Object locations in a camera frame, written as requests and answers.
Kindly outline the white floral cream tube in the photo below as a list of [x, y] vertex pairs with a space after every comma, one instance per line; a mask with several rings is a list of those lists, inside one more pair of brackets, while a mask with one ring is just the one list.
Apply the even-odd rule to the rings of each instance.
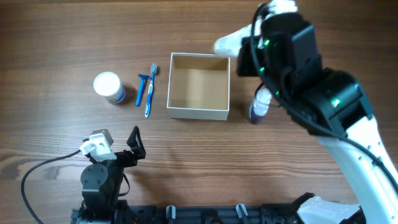
[[219, 38], [214, 43], [214, 53], [216, 55], [236, 58], [239, 55], [239, 51], [242, 47], [243, 38], [248, 37], [250, 32], [251, 25], [247, 25], [231, 34]]

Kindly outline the dark blue sanitizer bottle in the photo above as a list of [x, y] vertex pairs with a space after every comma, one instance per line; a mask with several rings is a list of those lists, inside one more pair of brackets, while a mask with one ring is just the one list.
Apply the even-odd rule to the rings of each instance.
[[249, 107], [249, 120], [252, 124], [259, 124], [264, 119], [271, 99], [272, 93], [267, 88], [257, 91]]

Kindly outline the white cotton swab container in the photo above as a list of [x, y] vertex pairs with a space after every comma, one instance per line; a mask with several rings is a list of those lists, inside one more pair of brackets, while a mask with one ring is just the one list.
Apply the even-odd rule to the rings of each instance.
[[121, 103], [126, 96], [120, 78], [113, 72], [100, 73], [93, 81], [93, 88], [111, 104]]

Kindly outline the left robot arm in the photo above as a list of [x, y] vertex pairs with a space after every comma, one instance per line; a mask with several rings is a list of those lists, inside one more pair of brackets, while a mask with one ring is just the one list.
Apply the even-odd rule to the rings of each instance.
[[139, 217], [120, 197], [123, 181], [128, 183], [125, 168], [134, 167], [146, 157], [139, 128], [135, 126], [127, 139], [128, 150], [113, 152], [113, 139], [107, 129], [93, 131], [80, 146], [91, 165], [81, 173], [83, 201], [72, 213], [72, 223], [139, 223]]

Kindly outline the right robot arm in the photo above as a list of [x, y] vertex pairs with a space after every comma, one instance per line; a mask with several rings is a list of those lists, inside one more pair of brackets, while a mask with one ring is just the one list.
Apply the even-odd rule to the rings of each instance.
[[359, 202], [351, 218], [397, 222], [397, 171], [381, 141], [373, 106], [360, 82], [325, 68], [314, 26], [297, 12], [260, 5], [238, 56], [238, 75], [257, 75], [291, 119], [332, 155]]

